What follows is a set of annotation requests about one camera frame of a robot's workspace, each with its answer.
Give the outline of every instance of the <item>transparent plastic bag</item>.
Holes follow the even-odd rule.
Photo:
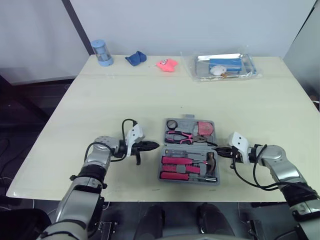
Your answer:
[[[196,82],[246,80],[261,77],[251,55],[247,53],[184,55],[182,63]]]

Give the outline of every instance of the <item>pink-handled pliers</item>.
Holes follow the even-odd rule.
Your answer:
[[[164,141],[169,144],[192,144],[193,142],[205,143],[207,141],[206,137],[203,136],[193,136],[190,132],[183,131],[166,131],[168,135],[179,135],[186,137],[184,139],[175,140],[173,138],[165,138]]]

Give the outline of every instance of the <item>white table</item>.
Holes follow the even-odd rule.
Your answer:
[[[164,140],[165,118],[196,118],[215,122],[219,144],[238,131],[252,144],[282,146],[308,183],[320,193],[320,115],[284,62],[278,57],[255,57],[263,77],[244,81],[196,83],[180,57],[176,72],[155,66],[163,56],[132,67],[124,56],[114,56],[110,67],[90,56],[79,76],[54,111],[15,176],[7,196],[61,200],[69,177],[78,174],[86,147],[96,137],[121,137],[121,122],[133,118],[146,140],[160,144],[142,152],[141,165],[132,156],[110,165],[102,192],[106,201],[284,201],[280,191],[266,192],[243,183],[219,159],[221,184],[199,186],[158,181],[158,161]],[[252,180],[252,166],[238,164]],[[262,184],[273,183],[267,168],[258,167]]]

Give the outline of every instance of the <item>screwdriver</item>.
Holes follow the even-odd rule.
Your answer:
[[[183,165],[190,165],[190,164],[206,164],[206,161],[203,160],[193,160],[187,157],[172,157],[172,156],[163,156],[162,157],[163,164],[183,164]]]
[[[189,165],[163,165],[162,171],[164,172],[174,172],[174,173],[193,173],[200,174],[200,167],[197,166],[189,166]]]
[[[188,151],[175,151],[175,150],[165,150],[165,154],[181,154],[181,155],[188,155],[188,154],[195,154],[203,156],[203,153],[200,152],[188,152]]]
[[[204,180],[207,182],[216,182],[216,177],[199,177],[199,176],[189,176],[188,174],[183,173],[176,173],[176,172],[166,172],[163,171],[160,174],[161,179],[170,179],[170,180],[185,180],[188,181],[189,179],[198,179],[198,180]]]

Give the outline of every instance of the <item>tool kit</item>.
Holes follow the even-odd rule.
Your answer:
[[[165,120],[159,180],[216,186],[220,183],[213,121],[194,115]]]

